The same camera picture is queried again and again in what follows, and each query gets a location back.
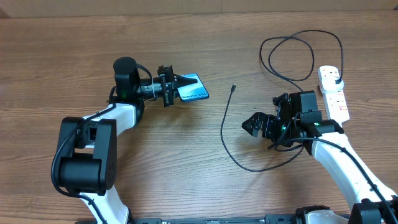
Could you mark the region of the Samsung Galaxy smartphone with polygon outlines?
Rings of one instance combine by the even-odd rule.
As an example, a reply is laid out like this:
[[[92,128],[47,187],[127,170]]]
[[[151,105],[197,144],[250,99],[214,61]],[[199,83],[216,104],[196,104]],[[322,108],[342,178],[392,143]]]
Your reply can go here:
[[[196,79],[197,82],[178,88],[181,102],[190,102],[196,100],[205,100],[210,97],[200,77],[196,73],[182,75],[185,78]]]

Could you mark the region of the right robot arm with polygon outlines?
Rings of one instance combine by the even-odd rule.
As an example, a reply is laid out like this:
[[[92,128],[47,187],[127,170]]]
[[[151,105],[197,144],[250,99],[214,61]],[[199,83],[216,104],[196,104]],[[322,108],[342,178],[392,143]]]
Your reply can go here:
[[[343,128],[323,119],[314,91],[273,98],[275,115],[254,113],[242,123],[250,135],[274,147],[297,142],[330,174],[351,208],[346,223],[397,223],[397,194],[384,185],[355,153]]]

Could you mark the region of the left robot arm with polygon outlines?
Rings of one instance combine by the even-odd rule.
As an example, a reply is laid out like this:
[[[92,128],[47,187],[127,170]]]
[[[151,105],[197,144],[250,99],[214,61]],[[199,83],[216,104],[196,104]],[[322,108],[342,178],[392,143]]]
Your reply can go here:
[[[118,136],[135,127],[143,117],[144,102],[162,98],[164,106],[202,85],[198,75],[177,75],[162,65],[156,77],[142,79],[147,71],[131,57],[113,63],[115,86],[108,106],[93,115],[62,120],[50,176],[55,190],[78,198],[94,216],[94,223],[134,223],[116,187]]]

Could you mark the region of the white charger plug adapter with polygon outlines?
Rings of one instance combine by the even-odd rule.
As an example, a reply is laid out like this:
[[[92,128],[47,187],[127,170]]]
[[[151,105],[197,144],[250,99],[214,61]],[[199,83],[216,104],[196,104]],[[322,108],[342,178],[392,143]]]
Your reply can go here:
[[[334,77],[332,78],[325,78],[323,77],[320,80],[320,90],[322,93],[335,93],[337,91],[340,91],[344,88],[344,81],[340,80],[339,78],[335,79]]]

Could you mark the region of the white power strip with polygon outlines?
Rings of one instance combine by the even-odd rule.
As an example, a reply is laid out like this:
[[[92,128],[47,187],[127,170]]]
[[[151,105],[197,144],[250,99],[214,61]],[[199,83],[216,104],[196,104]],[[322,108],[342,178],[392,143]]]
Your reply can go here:
[[[340,73],[336,67],[324,65],[318,69],[319,86],[323,77],[340,79]],[[322,93],[322,96],[328,119],[334,119],[340,126],[350,119],[343,89],[335,93]]]

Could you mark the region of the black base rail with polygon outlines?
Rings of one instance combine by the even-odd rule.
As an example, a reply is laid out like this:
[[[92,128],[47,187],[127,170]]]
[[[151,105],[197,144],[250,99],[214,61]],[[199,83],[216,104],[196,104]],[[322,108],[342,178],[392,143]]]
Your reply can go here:
[[[235,217],[235,218],[186,218],[165,219],[161,218],[134,218],[132,224],[294,224],[304,223],[295,215],[273,214],[263,217]]]

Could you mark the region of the cardboard wall panel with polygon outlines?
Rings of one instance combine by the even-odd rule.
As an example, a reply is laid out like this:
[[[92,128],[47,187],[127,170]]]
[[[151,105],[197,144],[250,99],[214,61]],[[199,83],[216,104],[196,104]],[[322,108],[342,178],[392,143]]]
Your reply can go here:
[[[1,0],[1,18],[378,11],[397,0]]]

